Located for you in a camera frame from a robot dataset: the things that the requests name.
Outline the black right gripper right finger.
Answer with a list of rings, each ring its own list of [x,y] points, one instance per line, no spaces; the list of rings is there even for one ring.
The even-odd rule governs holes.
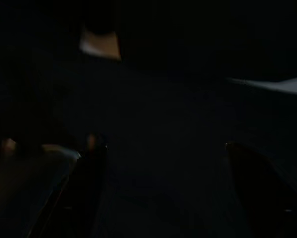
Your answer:
[[[255,238],[297,238],[297,192],[268,157],[236,142],[225,145],[237,196]]]

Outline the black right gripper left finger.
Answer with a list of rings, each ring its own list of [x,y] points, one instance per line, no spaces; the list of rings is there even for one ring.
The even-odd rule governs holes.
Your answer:
[[[107,152],[103,135],[86,137],[82,156],[52,192],[29,238],[93,238]]]

